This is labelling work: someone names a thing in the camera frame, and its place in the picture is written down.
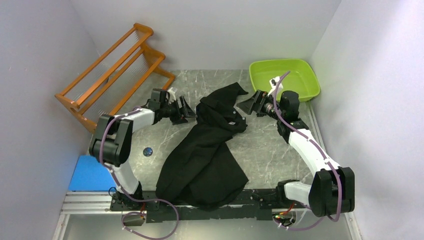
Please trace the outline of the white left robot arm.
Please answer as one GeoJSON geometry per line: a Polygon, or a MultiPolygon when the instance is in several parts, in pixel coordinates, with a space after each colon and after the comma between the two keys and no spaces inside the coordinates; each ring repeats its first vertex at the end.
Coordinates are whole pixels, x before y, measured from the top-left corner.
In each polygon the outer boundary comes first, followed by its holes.
{"type": "Polygon", "coordinates": [[[153,126],[162,119],[169,119],[173,125],[180,125],[196,116],[183,96],[176,97],[173,88],[154,88],[146,104],[136,106],[127,113],[103,114],[99,117],[89,154],[108,170],[116,190],[124,194],[123,203],[130,210],[139,209],[144,200],[142,184],[135,177],[129,163],[133,133],[153,126]]]}

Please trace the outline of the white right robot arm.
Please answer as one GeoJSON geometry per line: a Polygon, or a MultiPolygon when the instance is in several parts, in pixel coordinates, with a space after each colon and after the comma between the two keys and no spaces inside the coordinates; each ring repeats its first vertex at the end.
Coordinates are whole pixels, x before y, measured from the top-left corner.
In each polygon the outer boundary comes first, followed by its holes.
{"type": "Polygon", "coordinates": [[[276,120],[277,131],[293,147],[313,174],[311,184],[299,180],[278,183],[275,202],[282,208],[293,202],[309,207],[316,217],[337,219],[355,209],[355,174],[350,167],[341,167],[317,143],[307,124],[299,117],[299,95],[284,91],[276,101],[270,93],[258,90],[249,99],[237,104],[244,113],[256,113],[276,120]]]}

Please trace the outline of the black button shirt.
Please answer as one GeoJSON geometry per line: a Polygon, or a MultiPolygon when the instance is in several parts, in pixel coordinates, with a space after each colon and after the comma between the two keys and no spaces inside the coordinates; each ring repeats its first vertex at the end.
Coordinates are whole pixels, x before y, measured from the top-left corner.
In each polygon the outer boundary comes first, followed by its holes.
{"type": "Polygon", "coordinates": [[[234,82],[200,99],[196,124],[161,168],[155,189],[158,198],[221,206],[244,189],[249,179],[227,145],[248,126],[234,108],[241,95],[247,91],[234,82]]]}

